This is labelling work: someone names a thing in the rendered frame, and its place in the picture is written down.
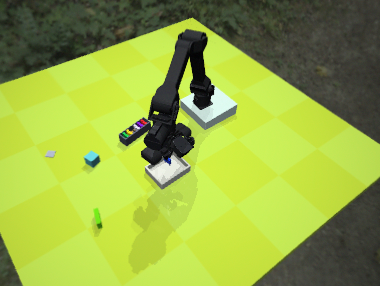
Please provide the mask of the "green rectangular bar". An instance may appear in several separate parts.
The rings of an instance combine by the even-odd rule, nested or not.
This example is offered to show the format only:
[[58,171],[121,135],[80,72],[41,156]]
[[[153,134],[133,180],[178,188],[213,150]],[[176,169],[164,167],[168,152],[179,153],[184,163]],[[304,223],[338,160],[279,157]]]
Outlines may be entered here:
[[101,224],[100,214],[99,214],[98,208],[94,208],[93,211],[94,211],[94,216],[95,216],[95,221],[96,221],[97,228],[101,229],[102,228],[102,224]]

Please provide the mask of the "blue fuse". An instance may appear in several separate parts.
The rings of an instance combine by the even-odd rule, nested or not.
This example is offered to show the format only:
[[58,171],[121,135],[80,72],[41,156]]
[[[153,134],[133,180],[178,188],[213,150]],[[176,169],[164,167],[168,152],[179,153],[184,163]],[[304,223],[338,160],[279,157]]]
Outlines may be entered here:
[[169,164],[169,166],[171,166],[171,159],[170,159],[170,158],[168,158],[167,161],[164,159],[164,162],[165,162],[165,163],[167,162],[167,163]]

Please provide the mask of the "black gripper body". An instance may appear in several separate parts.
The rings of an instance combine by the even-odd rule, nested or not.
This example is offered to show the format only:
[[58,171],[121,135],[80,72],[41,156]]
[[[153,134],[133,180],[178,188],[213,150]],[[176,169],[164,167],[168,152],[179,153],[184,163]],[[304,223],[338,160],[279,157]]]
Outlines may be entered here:
[[191,129],[179,122],[176,124],[176,129],[169,134],[160,150],[152,150],[146,147],[141,151],[141,157],[145,159],[147,162],[149,162],[151,165],[156,165],[159,161],[161,161],[162,155],[165,155],[168,152],[167,143],[169,139],[173,136],[178,136],[179,132],[182,132],[182,136],[184,137],[188,138],[191,136]]

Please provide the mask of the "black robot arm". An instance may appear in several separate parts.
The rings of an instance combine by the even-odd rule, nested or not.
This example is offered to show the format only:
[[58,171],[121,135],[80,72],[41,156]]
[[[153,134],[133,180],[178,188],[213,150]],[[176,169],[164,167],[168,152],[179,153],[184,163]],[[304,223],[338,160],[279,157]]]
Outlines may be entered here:
[[[175,43],[175,52],[166,75],[164,83],[157,88],[152,97],[148,120],[153,125],[144,137],[145,145],[152,150],[160,150],[170,133],[176,129],[176,119],[179,112],[179,87],[190,58],[193,79],[190,83],[190,92],[194,93],[192,101],[200,110],[213,103],[215,86],[206,76],[203,52],[207,46],[206,32],[185,29],[178,34]],[[159,112],[153,114],[154,111]],[[182,132],[178,136],[169,139],[167,146],[182,158],[194,148],[193,137],[183,137]]]

